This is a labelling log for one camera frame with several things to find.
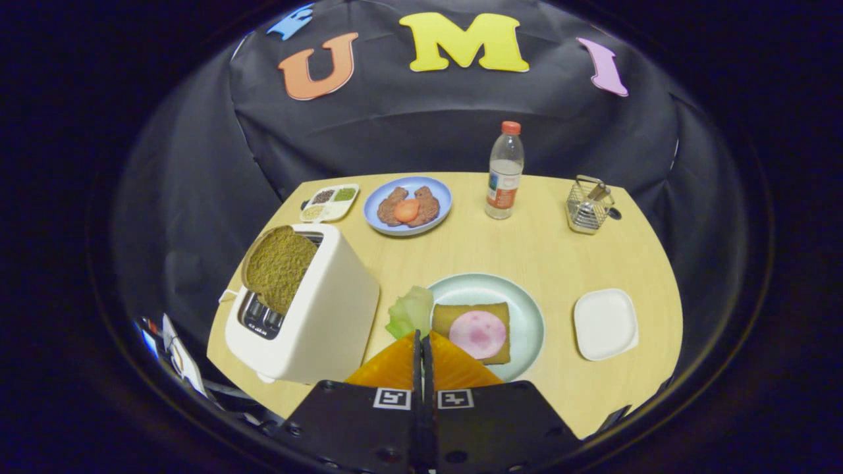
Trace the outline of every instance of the meat patty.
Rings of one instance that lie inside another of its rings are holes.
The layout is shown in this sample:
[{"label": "meat patty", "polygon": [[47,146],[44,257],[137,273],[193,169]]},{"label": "meat patty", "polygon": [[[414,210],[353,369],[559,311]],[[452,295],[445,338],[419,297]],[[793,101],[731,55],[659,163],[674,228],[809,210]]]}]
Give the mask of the meat patty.
[{"label": "meat patty", "polygon": [[399,202],[404,201],[404,198],[410,194],[403,187],[396,187],[378,206],[378,218],[380,222],[389,225],[390,227],[397,227],[402,223],[395,218],[395,206]]},{"label": "meat patty", "polygon": [[419,214],[407,223],[407,227],[427,224],[439,215],[439,200],[433,197],[429,187],[420,187],[416,191],[416,199],[419,200]]}]

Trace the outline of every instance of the table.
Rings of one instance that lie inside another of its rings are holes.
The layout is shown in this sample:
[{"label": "table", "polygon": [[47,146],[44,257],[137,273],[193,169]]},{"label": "table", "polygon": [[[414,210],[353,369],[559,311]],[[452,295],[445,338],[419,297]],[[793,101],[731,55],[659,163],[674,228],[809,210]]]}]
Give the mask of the table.
[{"label": "table", "polygon": [[[357,183],[360,193],[348,214],[334,224],[377,278],[380,301],[365,360],[394,338],[384,329],[387,309],[416,284],[427,286],[464,272],[508,278],[530,293],[545,317],[545,345],[522,376],[539,389],[573,433],[594,433],[613,411],[632,410],[656,393],[674,371],[682,342],[682,307],[664,250],[629,194],[612,187],[620,220],[607,219],[597,234],[568,228],[565,200],[572,180],[525,175],[512,217],[495,220],[484,212],[488,175],[426,173],[451,189],[454,205],[436,228],[411,238],[372,229],[362,215],[368,195],[406,175],[368,175],[303,183],[278,209],[266,229],[300,223],[302,201],[321,187]],[[240,289],[240,269],[228,289]],[[577,349],[573,307],[583,294],[605,288],[626,291],[635,305],[639,343],[598,362]],[[279,380],[266,384],[225,343],[225,321],[234,297],[221,301],[208,341],[208,358],[242,391],[282,417],[289,417],[310,385]]]}]

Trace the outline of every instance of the orange bottle cap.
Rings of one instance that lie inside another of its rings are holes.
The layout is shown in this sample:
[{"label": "orange bottle cap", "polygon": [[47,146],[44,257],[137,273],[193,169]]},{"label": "orange bottle cap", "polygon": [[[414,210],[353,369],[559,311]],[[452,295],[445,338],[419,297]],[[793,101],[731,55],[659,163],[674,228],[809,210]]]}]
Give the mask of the orange bottle cap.
[{"label": "orange bottle cap", "polygon": [[521,124],[516,121],[505,121],[501,124],[501,130],[510,135],[520,135]]}]

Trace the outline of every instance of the blue plate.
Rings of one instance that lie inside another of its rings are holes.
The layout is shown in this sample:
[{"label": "blue plate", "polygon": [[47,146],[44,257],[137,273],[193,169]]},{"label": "blue plate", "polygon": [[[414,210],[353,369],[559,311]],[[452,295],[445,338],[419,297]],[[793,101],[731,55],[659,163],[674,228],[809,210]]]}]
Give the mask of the blue plate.
[{"label": "blue plate", "polygon": [[[411,199],[413,198],[413,193],[422,186],[429,187],[433,197],[436,197],[439,200],[439,215],[434,220],[415,228],[407,227],[406,224],[402,224],[397,227],[390,227],[389,225],[380,222],[380,219],[378,218],[378,206],[380,206],[380,203],[383,202],[396,187],[403,187],[406,189],[410,193],[407,198]],[[427,232],[428,230],[438,226],[451,211],[451,201],[451,190],[449,190],[445,183],[440,180],[434,180],[433,178],[428,178],[427,176],[407,176],[406,178],[390,181],[374,190],[374,192],[366,199],[366,203],[363,204],[363,215],[366,216],[366,221],[369,222],[369,225],[382,234],[396,236],[416,235],[421,234],[422,232]]]}]

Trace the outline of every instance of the yellow letter m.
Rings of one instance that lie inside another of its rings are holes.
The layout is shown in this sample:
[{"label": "yellow letter m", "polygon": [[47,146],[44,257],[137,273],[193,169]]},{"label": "yellow letter m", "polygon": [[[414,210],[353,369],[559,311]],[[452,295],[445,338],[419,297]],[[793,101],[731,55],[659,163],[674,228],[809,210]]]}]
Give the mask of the yellow letter m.
[{"label": "yellow letter m", "polygon": [[448,67],[448,60],[439,56],[438,46],[462,67],[468,67],[484,46],[482,67],[518,73],[529,70],[529,64],[518,50],[515,28],[520,23],[514,18],[481,13],[466,31],[441,13],[415,13],[399,23],[410,27],[416,42],[416,60],[410,63],[413,71],[439,71]]}]

